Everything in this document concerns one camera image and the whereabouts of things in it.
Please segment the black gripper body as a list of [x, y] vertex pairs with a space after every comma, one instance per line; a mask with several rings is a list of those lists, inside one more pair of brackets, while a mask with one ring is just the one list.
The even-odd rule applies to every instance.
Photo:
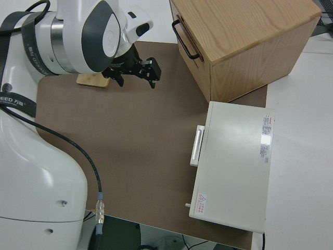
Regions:
[[102, 72], [105, 78], [114, 80], [122, 74], [135, 75], [146, 80], [160, 80], [161, 69], [154, 57], [142, 60], [136, 49], [130, 49], [120, 57], [114, 58]]

